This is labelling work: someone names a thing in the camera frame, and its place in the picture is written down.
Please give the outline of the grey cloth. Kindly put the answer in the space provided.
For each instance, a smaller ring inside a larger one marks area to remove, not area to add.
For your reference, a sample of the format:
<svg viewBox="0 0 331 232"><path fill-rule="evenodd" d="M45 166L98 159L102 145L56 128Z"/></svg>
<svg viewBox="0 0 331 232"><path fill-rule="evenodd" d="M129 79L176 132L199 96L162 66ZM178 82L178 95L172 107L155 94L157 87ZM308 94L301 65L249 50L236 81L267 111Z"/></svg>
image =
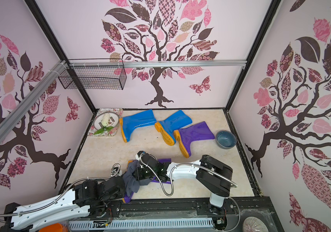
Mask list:
<svg viewBox="0 0 331 232"><path fill-rule="evenodd" d="M137 168L140 167L139 161L135 160L127 165L127 171L122 175L125 183L125 195L127 197L132 197L134 193L139 191L140 186L147 186L151 183L149 178L144 180L136 180L133 176Z"/></svg>

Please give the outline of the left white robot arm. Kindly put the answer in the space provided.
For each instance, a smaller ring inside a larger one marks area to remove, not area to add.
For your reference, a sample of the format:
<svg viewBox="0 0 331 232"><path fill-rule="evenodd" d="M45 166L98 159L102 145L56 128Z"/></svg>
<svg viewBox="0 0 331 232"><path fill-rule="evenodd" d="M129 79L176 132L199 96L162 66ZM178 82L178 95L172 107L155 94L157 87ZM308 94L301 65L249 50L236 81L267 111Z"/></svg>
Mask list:
<svg viewBox="0 0 331 232"><path fill-rule="evenodd" d="M9 204L1 232L36 232L75 218L103 218L108 204L125 194L122 177L83 179L64 193L30 205Z"/></svg>

